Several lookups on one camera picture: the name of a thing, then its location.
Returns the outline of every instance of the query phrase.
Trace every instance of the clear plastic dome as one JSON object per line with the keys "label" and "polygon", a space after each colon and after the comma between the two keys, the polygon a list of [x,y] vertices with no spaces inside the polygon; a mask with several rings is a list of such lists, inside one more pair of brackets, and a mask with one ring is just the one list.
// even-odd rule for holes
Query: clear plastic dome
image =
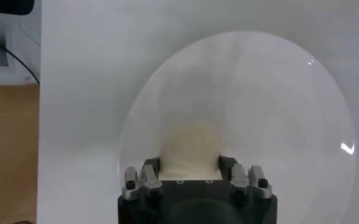
{"label": "clear plastic dome", "polygon": [[[173,148],[188,155],[165,152]],[[126,167],[181,157],[206,167],[182,178],[211,179],[208,161],[232,156],[262,166],[279,223],[329,224],[349,201],[354,150],[348,107],[320,62],[274,35],[228,32],[186,47],[150,78],[124,125],[119,172],[123,184]]]}

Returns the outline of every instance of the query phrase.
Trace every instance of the metal bracket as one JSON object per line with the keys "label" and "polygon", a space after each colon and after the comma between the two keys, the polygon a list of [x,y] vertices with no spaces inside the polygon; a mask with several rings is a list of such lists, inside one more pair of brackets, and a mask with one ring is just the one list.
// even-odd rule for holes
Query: metal bracket
{"label": "metal bracket", "polygon": [[263,175],[260,166],[251,166],[248,170],[248,177],[250,178],[251,186],[255,188],[257,198],[266,199],[272,197],[272,187]]}
{"label": "metal bracket", "polygon": [[145,165],[143,167],[142,173],[142,176],[145,180],[144,187],[147,190],[146,192],[148,197],[150,197],[153,192],[161,194],[163,183],[157,179],[152,165]]}
{"label": "metal bracket", "polygon": [[137,171],[134,167],[126,168],[123,197],[125,200],[135,200],[140,197],[140,185],[137,180]]}
{"label": "metal bracket", "polygon": [[244,174],[243,166],[240,163],[235,163],[231,168],[230,184],[235,188],[242,190],[247,195],[247,187],[249,186],[249,179]]}

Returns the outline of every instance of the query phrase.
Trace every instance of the screw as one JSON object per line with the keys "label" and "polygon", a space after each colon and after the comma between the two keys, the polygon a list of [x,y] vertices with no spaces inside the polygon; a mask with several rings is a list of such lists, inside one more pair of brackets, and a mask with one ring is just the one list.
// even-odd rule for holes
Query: screw
{"label": "screw", "polygon": [[129,180],[126,182],[127,190],[134,190],[136,188],[136,182],[134,180]]}
{"label": "screw", "polygon": [[261,178],[258,180],[258,186],[260,188],[266,189],[269,186],[269,182],[267,181],[267,179]]}

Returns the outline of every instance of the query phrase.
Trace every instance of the black cable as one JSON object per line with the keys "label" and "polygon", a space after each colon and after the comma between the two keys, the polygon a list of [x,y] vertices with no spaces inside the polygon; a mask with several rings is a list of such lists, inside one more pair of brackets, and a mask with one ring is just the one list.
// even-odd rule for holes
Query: black cable
{"label": "black cable", "polygon": [[18,58],[13,52],[11,52],[10,50],[8,50],[6,47],[4,47],[2,44],[0,44],[0,49],[6,51],[7,53],[9,53],[13,58],[15,58],[18,62],[21,63],[21,65],[23,65],[29,72],[30,74],[32,74],[33,78],[35,79],[35,81],[40,84],[40,81],[38,80],[37,76],[34,74],[34,72],[20,59]]}

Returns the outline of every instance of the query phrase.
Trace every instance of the white backdrop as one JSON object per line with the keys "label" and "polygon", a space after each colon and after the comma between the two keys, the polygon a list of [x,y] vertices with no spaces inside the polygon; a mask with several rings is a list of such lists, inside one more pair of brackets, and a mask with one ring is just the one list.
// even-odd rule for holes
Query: white backdrop
{"label": "white backdrop", "polygon": [[359,0],[44,0],[38,224],[117,222],[116,156],[133,101],[175,52],[229,30],[291,40],[335,78],[357,140],[342,223],[359,223]]}

